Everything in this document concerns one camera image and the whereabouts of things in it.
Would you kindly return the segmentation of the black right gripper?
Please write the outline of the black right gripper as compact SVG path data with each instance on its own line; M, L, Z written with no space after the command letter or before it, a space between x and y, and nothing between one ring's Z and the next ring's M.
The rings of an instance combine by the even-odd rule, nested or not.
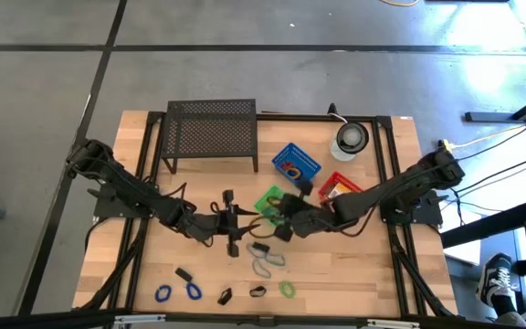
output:
M300 191L297 196L284 193L282 196L269 198L269 203L277 209L273 218L275 221L280 221L275 228L275 237L283 241L290 241L293 235L307 238L314 233L332 231L331 214L303 199L310 195L313 183L304 180L297 182L296 187Z

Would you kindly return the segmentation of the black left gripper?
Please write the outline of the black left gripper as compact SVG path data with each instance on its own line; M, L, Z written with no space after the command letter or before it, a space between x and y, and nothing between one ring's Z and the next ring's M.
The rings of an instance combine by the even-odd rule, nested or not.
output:
M239 256L237 241L255 228L254 225L238 228L237 215L257 216L258 212L248 211L240 207L236 209L233 204L233 190L225 190L222 194L222 199L225 206L224 210L221 210L216 202L212 202L212 215L194 214L194 238L205 244L214 235L226 235L227 255L231 258L237 258Z

